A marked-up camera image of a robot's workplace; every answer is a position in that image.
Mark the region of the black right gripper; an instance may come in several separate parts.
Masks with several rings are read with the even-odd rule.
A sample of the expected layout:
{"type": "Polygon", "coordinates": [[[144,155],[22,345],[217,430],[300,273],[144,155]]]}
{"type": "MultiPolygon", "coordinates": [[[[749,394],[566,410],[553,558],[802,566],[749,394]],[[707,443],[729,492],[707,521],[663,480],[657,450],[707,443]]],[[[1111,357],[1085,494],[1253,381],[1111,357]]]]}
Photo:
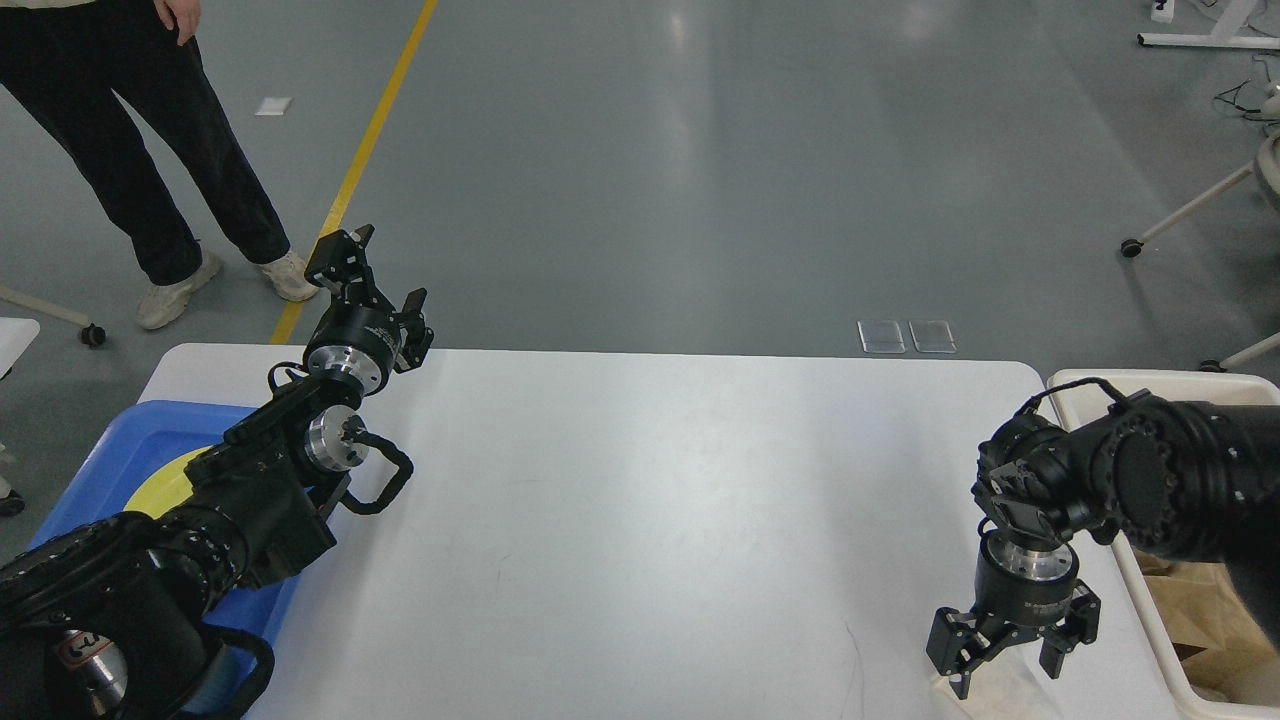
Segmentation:
{"type": "Polygon", "coordinates": [[[1055,680],[1079,644],[1096,642],[1102,603],[1076,580],[1079,559],[1070,546],[1029,550],[1002,530],[988,530],[980,537],[975,569],[972,612],[937,609],[925,643],[928,660],[957,700],[968,698],[980,665],[1030,641],[1029,626],[1047,626],[1038,662],[1055,680]]]}

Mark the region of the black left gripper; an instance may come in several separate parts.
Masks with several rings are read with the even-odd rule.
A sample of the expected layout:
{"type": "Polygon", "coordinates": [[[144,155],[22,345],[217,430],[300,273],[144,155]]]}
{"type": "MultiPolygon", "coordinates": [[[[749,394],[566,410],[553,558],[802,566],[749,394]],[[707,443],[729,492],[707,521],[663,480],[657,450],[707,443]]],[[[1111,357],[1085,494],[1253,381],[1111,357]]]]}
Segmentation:
{"type": "Polygon", "coordinates": [[[428,291],[411,291],[399,311],[376,287],[366,250],[372,224],[338,229],[317,240],[305,279],[334,302],[303,351],[311,374],[343,377],[361,395],[381,391],[390,375],[419,369],[435,340],[424,313],[428,291]]]}

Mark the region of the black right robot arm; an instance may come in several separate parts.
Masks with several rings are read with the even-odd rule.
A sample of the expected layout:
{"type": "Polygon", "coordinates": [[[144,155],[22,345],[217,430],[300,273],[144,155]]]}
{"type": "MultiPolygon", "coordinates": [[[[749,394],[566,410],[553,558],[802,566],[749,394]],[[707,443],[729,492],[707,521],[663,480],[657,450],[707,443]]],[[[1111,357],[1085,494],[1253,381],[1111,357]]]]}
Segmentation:
{"type": "Polygon", "coordinates": [[[1096,641],[1101,598],[1079,578],[1071,539],[1124,536],[1175,562],[1216,562],[1271,644],[1277,643],[1279,410],[1125,395],[1075,430],[1028,398],[979,446],[972,495],[978,527],[975,600],[934,612],[925,652],[957,700],[1002,651],[1039,642],[1057,678],[1096,641]]]}

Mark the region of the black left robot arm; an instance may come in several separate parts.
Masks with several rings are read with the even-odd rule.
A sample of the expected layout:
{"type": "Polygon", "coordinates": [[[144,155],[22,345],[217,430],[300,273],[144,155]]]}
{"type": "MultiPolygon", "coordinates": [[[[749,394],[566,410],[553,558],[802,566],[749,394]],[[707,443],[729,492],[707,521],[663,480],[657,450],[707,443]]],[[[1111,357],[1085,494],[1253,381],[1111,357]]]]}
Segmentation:
{"type": "Polygon", "coordinates": [[[3,568],[5,719],[242,719],[275,667],[270,643],[209,615],[233,591],[300,575],[333,548],[333,511],[370,516],[413,474],[361,402],[422,365],[425,290],[376,287],[372,225],[323,236],[305,279],[329,309],[287,383],[186,468],[159,518],[122,511],[3,568]]]}

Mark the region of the person's hand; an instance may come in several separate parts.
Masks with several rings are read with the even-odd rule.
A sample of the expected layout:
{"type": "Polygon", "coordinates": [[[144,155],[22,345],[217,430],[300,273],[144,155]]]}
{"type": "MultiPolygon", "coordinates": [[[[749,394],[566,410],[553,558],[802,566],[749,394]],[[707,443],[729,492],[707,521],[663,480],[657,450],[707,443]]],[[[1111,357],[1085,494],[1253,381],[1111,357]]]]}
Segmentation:
{"type": "Polygon", "coordinates": [[[154,10],[166,32],[175,37],[178,46],[186,46],[198,32],[202,18],[200,0],[154,0],[154,10]]]}

